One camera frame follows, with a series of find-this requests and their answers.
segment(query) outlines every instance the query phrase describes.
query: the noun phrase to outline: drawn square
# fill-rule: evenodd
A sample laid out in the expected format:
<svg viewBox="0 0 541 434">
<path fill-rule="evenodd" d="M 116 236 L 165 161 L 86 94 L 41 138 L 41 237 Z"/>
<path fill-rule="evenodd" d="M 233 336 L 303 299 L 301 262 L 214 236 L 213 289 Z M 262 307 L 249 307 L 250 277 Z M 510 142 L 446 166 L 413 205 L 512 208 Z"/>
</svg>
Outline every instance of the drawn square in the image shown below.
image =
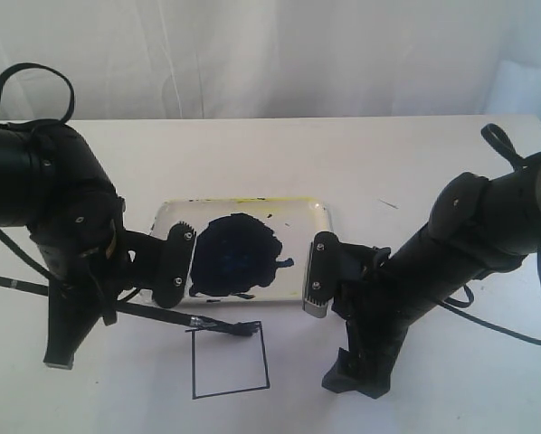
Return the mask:
<svg viewBox="0 0 541 434">
<path fill-rule="evenodd" d="M 257 335 L 192 331 L 192 398 L 269 389 L 262 323 Z"/>
</svg>

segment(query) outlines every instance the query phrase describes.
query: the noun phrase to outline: white wall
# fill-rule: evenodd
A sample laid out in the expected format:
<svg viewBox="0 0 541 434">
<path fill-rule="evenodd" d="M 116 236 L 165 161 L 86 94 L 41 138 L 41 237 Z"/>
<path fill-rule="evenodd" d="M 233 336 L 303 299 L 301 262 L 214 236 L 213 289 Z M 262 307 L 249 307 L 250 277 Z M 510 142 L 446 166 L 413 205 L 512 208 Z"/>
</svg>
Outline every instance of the white wall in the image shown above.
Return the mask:
<svg viewBox="0 0 541 434">
<path fill-rule="evenodd" d="M 18 61 L 67 74 L 76 118 L 541 118 L 541 0 L 0 0 Z M 19 77 L 0 118 L 62 112 L 60 81 Z"/>
</svg>

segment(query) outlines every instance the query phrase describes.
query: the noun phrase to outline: white fabric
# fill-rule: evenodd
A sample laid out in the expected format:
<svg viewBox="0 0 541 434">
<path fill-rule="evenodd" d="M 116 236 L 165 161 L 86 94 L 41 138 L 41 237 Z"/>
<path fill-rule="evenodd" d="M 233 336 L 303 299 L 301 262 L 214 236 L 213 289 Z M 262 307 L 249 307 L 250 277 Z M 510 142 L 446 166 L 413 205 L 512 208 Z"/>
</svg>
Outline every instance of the white fabric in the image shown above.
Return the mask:
<svg viewBox="0 0 541 434">
<path fill-rule="evenodd" d="M 541 0 L 0 0 L 19 61 L 71 78 L 75 118 L 541 118 Z M 0 118 L 66 98 L 24 72 Z"/>
</svg>

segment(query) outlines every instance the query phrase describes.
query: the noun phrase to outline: black square outline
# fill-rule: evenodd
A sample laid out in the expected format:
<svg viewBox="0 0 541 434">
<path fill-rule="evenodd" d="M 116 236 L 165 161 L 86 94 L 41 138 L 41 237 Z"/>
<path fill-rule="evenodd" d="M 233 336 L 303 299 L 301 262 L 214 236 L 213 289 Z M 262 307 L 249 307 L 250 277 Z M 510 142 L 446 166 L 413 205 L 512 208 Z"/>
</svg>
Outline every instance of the black square outline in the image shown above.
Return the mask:
<svg viewBox="0 0 541 434">
<path fill-rule="evenodd" d="M 242 392 L 253 392 L 253 391 L 262 391 L 264 389 L 270 389 L 271 380 L 269 379 L 269 364 L 267 363 L 267 351 L 264 346 L 264 335 L 262 334 L 262 322 L 255 321 L 255 324 L 258 324 L 259 331 L 261 332 L 261 349 L 262 349 L 262 362 L 264 363 L 264 375 L 266 377 L 266 384 L 259 387 L 251 387 L 248 389 L 238 389 L 236 391 L 227 391 L 227 392 L 217 392 L 217 393 L 208 393 L 206 395 L 196 395 L 196 350 L 195 350 L 195 333 L 200 332 L 201 330 L 188 330 L 192 334 L 192 399 L 200 400 L 202 398 L 212 398 L 213 396 L 224 396 L 231 395 L 234 393 Z"/>
</svg>

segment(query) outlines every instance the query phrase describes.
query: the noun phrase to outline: white tabletop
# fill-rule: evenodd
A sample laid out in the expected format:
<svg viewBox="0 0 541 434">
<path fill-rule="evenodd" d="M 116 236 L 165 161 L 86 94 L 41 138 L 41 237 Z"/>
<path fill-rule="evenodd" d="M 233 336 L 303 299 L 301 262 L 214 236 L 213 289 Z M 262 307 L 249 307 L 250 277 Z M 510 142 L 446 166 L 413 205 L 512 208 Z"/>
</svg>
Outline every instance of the white tabletop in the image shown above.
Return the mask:
<svg viewBox="0 0 541 434">
<path fill-rule="evenodd" d="M 452 178 L 509 172 L 479 134 L 490 121 L 519 154 L 541 150 L 541 123 L 530 116 L 72 125 L 126 198 L 133 231 L 148 231 L 167 199 L 310 195 L 327 204 L 342 241 L 396 250 Z M 8 233 L 38 258 L 25 230 Z M 42 281 L 1 245 L 0 274 Z M 472 287 L 471 313 L 541 338 L 533 258 Z M 442 309 L 411 327 L 392 390 L 376 401 L 321 388 L 346 346 L 332 313 L 318 320 L 298 304 L 197 313 L 262 321 L 268 390 L 193 401 L 190 334 L 129 316 L 98 324 L 72 371 L 47 369 L 46 299 L 0 288 L 0 433 L 541 433 L 541 348 Z"/>
</svg>

